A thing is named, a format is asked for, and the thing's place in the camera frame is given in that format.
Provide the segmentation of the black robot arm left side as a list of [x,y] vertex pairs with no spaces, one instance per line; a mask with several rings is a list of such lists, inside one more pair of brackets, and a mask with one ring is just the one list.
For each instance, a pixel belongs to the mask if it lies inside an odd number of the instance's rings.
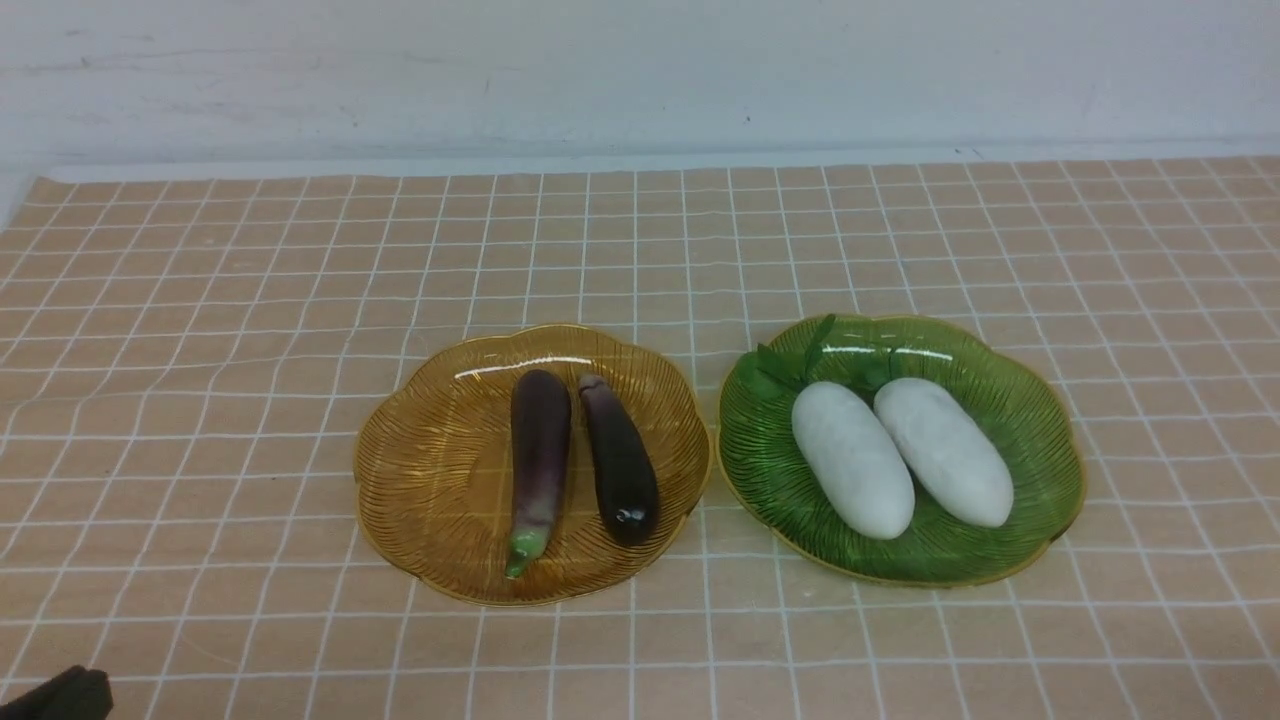
[[1,719],[108,719],[115,701],[109,675],[74,665],[1,706]]

